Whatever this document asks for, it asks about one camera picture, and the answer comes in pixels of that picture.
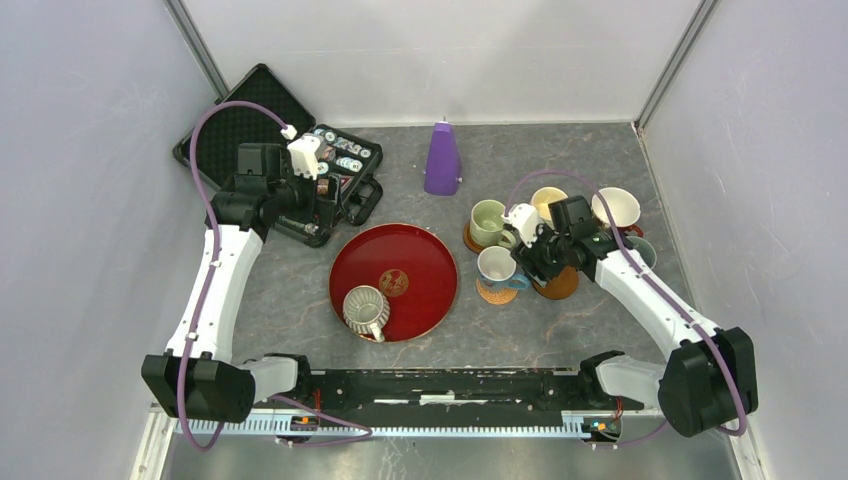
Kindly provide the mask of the woven rattan coaster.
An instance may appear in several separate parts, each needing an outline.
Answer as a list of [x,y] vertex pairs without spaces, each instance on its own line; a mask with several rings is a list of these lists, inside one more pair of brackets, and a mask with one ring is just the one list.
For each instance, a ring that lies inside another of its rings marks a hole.
[[512,302],[519,293],[518,289],[510,287],[507,282],[490,282],[488,279],[478,278],[475,285],[481,298],[496,306]]

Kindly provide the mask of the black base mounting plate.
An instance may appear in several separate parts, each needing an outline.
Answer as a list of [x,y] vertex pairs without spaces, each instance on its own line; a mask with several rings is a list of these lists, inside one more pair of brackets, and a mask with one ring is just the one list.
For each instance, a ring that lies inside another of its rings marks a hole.
[[553,427],[564,411],[644,407],[591,393],[577,371],[552,368],[314,370],[289,396],[371,428]]

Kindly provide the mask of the grey ribbed mug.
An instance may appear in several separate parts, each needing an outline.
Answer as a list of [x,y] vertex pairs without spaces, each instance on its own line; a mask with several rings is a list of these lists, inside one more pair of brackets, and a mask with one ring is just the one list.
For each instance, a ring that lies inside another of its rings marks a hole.
[[351,289],[343,301],[343,318],[347,327],[361,336],[385,341],[383,328],[388,323],[388,298],[376,287],[360,285]]

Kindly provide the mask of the purple metronome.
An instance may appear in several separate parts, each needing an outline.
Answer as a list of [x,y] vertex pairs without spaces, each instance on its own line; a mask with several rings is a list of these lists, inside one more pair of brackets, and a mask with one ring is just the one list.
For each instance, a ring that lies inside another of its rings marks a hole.
[[424,179],[426,193],[453,196],[461,182],[461,159],[453,125],[447,121],[434,124]]

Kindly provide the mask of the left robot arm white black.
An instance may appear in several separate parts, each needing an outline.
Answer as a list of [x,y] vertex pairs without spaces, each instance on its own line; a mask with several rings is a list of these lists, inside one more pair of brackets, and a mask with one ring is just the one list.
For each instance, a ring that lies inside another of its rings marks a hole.
[[253,265],[284,215],[307,222],[330,190],[321,177],[326,146],[307,135],[287,146],[244,143],[233,183],[211,198],[201,264],[184,314],[164,353],[143,360],[141,376],[173,418],[240,423],[254,404],[277,394],[306,405],[313,379],[302,356],[269,354],[232,362],[235,323]]

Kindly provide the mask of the brown wooden coaster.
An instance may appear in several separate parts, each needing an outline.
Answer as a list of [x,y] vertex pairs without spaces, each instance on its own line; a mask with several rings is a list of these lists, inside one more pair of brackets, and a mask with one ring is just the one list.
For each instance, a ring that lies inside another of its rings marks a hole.
[[471,236],[471,224],[469,222],[467,222],[464,226],[462,238],[464,245],[474,254],[480,254],[484,249],[484,246],[481,246],[473,240]]
[[533,289],[542,297],[549,300],[563,300],[571,296],[578,288],[578,271],[573,267],[564,268],[558,276],[540,284],[532,282]]

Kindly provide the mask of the blue mug white inside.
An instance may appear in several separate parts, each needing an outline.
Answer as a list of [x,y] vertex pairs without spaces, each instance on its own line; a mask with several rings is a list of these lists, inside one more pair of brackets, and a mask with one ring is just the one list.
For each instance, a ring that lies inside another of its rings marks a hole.
[[519,272],[510,250],[505,247],[483,249],[477,257],[477,271],[482,288],[488,292],[521,291],[531,286],[530,280]]

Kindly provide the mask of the red round tray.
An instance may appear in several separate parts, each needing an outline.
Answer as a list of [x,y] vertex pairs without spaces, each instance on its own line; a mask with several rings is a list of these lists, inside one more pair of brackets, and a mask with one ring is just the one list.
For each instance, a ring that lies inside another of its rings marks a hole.
[[428,334],[451,310],[459,273],[451,252],[434,234],[407,224],[370,228],[347,242],[329,274],[329,298],[340,322],[343,301],[354,288],[378,289],[390,306],[382,327],[387,343]]

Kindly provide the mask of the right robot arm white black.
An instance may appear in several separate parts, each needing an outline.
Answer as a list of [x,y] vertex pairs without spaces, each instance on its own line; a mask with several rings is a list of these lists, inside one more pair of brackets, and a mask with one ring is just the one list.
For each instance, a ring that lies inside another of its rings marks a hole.
[[[680,435],[717,428],[739,436],[759,407],[754,344],[741,328],[725,329],[698,313],[671,290],[614,228],[604,228],[582,196],[556,201],[550,223],[530,204],[503,216],[516,235],[512,258],[545,285],[565,268],[583,273],[614,297],[660,349],[661,364],[622,351],[595,355],[580,364],[577,392],[591,408],[615,397],[660,409]],[[733,430],[729,423],[737,422]]]

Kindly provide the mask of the grey green mug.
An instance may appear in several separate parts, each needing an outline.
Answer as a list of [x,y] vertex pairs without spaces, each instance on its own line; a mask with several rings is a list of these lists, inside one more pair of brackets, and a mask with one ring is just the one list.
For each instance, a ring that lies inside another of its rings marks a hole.
[[639,253],[642,260],[650,268],[654,269],[657,263],[657,251],[647,240],[639,236],[627,236],[626,239]]

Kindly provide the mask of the black poker chip case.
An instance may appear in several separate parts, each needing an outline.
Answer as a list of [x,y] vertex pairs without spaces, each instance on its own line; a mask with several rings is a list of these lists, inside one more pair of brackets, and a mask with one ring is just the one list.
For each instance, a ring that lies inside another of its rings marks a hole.
[[[318,123],[264,64],[253,67],[222,101],[258,104],[294,126],[298,135],[314,134],[326,143],[327,152],[319,159],[319,177],[328,179],[336,191],[319,200],[309,214],[280,217],[274,225],[276,231],[318,248],[326,244],[338,223],[360,226],[368,220],[383,195],[383,188],[374,177],[383,160],[380,144]],[[237,149],[244,143],[285,146],[288,140],[276,121],[248,107],[230,107],[215,113],[201,129],[197,148],[199,175],[215,192],[234,187]]]

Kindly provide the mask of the light green mug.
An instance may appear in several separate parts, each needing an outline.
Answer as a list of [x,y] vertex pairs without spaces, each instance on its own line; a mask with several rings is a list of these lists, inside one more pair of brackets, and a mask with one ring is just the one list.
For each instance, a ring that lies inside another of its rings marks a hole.
[[503,215],[505,206],[493,199],[476,203],[471,210],[468,238],[480,249],[492,246],[513,248],[517,240],[505,229]]

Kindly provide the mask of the white bowl cup red outside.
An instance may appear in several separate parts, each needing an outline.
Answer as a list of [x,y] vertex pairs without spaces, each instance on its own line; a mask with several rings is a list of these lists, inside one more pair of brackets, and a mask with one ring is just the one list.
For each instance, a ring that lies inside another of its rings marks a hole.
[[591,210],[597,222],[605,229],[610,227],[607,213],[612,214],[615,226],[626,235],[643,237],[643,230],[637,225],[641,216],[641,204],[636,197],[618,187],[605,187],[594,194]]

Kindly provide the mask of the cream yellow mug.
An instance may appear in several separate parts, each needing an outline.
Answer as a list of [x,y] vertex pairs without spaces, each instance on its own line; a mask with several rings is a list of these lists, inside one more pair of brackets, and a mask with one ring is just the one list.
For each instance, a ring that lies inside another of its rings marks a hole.
[[549,205],[568,198],[568,194],[556,187],[538,189],[531,197],[531,204],[540,218],[549,226],[553,225]]

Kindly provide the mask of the aluminium rail frame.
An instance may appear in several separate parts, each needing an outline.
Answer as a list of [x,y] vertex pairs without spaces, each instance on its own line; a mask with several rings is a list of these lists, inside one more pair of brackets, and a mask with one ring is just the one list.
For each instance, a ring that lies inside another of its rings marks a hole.
[[243,404],[244,387],[225,388],[223,417],[188,420],[197,435],[259,435],[305,446],[313,438],[566,438],[616,448],[626,413],[661,416],[690,438],[757,409],[754,372],[729,387],[716,367],[660,372],[656,392],[605,387],[598,364],[578,369],[328,369],[303,371],[280,399]]

